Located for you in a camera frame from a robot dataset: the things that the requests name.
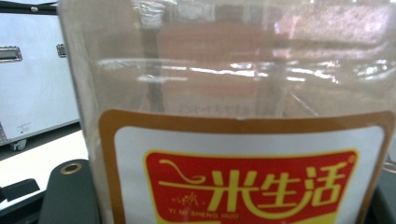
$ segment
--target label border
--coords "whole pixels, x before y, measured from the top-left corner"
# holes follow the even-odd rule
[[[366,190],[357,218],[357,223],[362,223],[392,137],[394,120],[394,115],[391,112],[313,119],[225,119],[148,114],[118,109],[107,110],[99,119],[99,134],[114,221],[115,223],[125,223],[114,141],[117,131],[123,127],[133,126],[187,133],[275,134],[324,133],[378,126],[384,131],[384,141],[378,153],[372,181]]]

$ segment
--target clear plastic jug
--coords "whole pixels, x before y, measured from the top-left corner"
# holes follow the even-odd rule
[[[105,223],[360,223],[393,132],[395,6],[67,0]]]

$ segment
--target case handle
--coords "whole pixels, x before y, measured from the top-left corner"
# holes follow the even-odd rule
[[[0,47],[0,63],[15,63],[20,61],[22,61],[22,54],[19,47]]]
[[[64,44],[57,45],[56,49],[58,50],[58,56],[60,58],[65,58],[66,57],[66,46]]]

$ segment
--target bottle label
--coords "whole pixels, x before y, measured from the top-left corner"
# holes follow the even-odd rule
[[[117,223],[354,223],[393,131],[389,112],[212,119],[107,111]]]

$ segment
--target red logo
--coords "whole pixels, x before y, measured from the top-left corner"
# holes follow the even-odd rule
[[[358,156],[215,157],[151,152],[148,177],[169,222],[290,223],[336,213]]]

